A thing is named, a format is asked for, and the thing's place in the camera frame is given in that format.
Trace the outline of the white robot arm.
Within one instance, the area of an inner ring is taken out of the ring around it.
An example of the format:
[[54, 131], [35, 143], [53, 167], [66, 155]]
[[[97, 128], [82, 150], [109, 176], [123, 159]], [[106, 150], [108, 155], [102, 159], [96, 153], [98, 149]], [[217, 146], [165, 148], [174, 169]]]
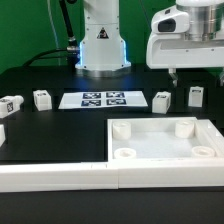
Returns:
[[[84, 0], [85, 36], [76, 68], [109, 77], [131, 66], [120, 36], [119, 0]], [[183, 68], [221, 68], [224, 84], [224, 0], [175, 0], [154, 14], [146, 64], [166, 69], [174, 82]]]

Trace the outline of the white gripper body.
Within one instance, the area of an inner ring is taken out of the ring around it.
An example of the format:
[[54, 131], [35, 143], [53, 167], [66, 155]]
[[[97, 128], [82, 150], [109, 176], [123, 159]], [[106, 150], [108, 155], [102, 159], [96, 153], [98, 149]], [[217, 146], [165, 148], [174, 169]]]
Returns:
[[183, 34], [151, 34], [146, 63], [151, 69], [224, 67], [224, 39], [196, 42]]

